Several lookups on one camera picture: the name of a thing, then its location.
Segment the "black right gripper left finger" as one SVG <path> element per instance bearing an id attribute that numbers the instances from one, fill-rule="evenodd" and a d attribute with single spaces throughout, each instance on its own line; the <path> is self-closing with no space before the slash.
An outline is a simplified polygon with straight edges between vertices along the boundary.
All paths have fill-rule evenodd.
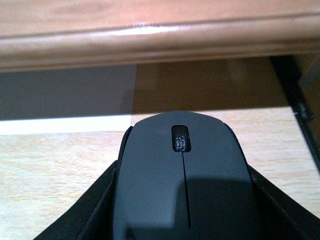
<path id="1" fill-rule="evenodd" d="M 118 159 L 89 189 L 36 240 L 112 240 L 115 191 L 129 127 L 121 141 Z"/>

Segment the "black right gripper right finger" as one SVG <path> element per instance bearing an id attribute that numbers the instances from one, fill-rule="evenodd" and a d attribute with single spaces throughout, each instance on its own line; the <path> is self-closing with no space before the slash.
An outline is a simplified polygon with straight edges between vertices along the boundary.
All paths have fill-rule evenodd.
<path id="1" fill-rule="evenodd" d="M 318 240 L 320 219 L 285 194 L 257 170 L 246 179 L 228 179 L 230 200 L 223 222 L 225 240 Z"/>

